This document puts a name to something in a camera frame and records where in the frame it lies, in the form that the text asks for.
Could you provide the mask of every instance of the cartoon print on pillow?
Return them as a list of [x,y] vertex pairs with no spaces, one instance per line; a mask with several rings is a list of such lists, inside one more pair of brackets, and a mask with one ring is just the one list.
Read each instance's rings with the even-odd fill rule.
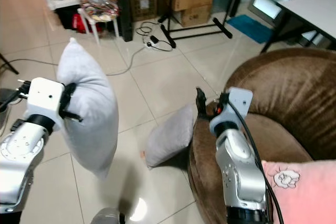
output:
[[295,188],[296,183],[299,181],[300,174],[293,170],[280,170],[275,175],[270,175],[273,177],[275,184],[278,187]]

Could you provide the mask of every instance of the tile floor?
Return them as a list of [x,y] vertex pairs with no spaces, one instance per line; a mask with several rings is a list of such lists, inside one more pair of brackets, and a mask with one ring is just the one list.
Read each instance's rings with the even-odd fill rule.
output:
[[[263,45],[230,25],[227,28],[234,34],[232,40],[216,34],[178,40],[172,52],[145,49],[135,57],[129,72],[109,77],[118,98],[120,126],[118,148],[107,180],[99,181],[83,169],[61,135],[55,133],[45,147],[43,162],[35,170],[21,223],[89,224],[103,207],[120,206],[132,216],[145,202],[142,216],[128,223],[202,224],[186,171],[179,166],[148,170],[139,153],[154,127],[183,105],[194,103],[196,86],[214,98],[235,68],[260,52]],[[159,29],[154,34],[164,39]],[[44,0],[0,0],[0,51],[8,60],[57,63],[70,37],[76,37],[106,73],[125,69],[131,55],[142,47],[139,35],[134,35],[132,42],[108,36],[102,38],[99,47],[92,36],[64,30]],[[284,43],[278,43],[271,50],[283,47]],[[51,65],[29,61],[13,65],[20,74],[0,73],[1,87],[15,88],[17,79],[56,79],[57,67]],[[12,108],[7,128],[22,117],[24,110],[25,102]]]

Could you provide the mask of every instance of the brown armchair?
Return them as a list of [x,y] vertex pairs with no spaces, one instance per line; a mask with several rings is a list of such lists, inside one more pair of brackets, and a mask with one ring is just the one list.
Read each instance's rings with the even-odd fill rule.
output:
[[[306,162],[336,158],[336,53],[283,49],[246,61],[225,88],[251,90],[246,123],[261,159]],[[207,106],[209,112],[213,104]],[[208,224],[226,223],[216,138],[197,119],[188,175],[200,213]]]

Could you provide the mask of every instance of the pink pillow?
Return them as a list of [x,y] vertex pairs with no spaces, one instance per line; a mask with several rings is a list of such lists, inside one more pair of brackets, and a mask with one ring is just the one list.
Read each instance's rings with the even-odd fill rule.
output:
[[[285,224],[336,223],[336,162],[262,162]],[[273,206],[274,224],[279,223]]]

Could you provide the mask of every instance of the white pillow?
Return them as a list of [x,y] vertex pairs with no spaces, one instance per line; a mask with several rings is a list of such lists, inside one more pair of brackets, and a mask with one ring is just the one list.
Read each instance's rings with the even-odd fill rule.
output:
[[114,91],[98,63],[74,38],[64,49],[57,80],[76,83],[68,111],[82,122],[65,120],[64,136],[76,160],[100,178],[105,178],[117,148],[118,105]]
[[175,156],[187,148],[193,135],[193,106],[179,109],[151,132],[145,150],[148,168]]

